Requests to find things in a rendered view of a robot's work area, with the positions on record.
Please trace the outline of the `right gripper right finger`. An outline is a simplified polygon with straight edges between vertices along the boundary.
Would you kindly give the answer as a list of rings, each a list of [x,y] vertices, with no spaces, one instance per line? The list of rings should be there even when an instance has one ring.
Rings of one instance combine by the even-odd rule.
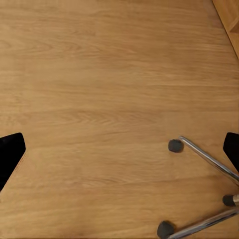
[[[239,134],[228,132],[223,150],[239,173]]]

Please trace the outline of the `swivel chair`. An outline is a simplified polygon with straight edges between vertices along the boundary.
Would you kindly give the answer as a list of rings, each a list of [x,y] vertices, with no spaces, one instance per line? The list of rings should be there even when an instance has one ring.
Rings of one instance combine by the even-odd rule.
[[[184,136],[180,136],[176,140],[175,139],[170,140],[168,143],[168,149],[172,152],[179,153],[182,149],[182,143],[186,144],[189,148],[195,151],[198,155],[200,155],[213,167],[219,170],[223,175],[225,175],[227,178],[233,181],[237,186],[239,186],[239,176],[237,176],[228,168],[220,164],[212,156],[210,156],[208,153],[200,149],[198,146],[196,146],[194,143],[192,143],[190,140],[188,140]],[[207,219],[203,222],[200,222],[196,225],[193,225],[187,229],[177,232],[175,234],[174,234],[174,228],[172,225],[168,223],[160,223],[157,230],[158,237],[160,237],[161,239],[183,239],[199,231],[202,231],[208,227],[216,225],[217,223],[223,222],[229,218],[239,215],[239,193],[235,195],[224,196],[223,203],[227,207],[233,207],[233,208],[219,215],[216,215],[210,219]]]

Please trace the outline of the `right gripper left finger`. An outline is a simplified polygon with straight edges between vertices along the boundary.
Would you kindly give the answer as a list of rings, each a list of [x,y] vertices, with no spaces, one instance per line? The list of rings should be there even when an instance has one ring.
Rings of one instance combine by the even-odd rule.
[[[25,153],[22,133],[0,138],[0,192]]]

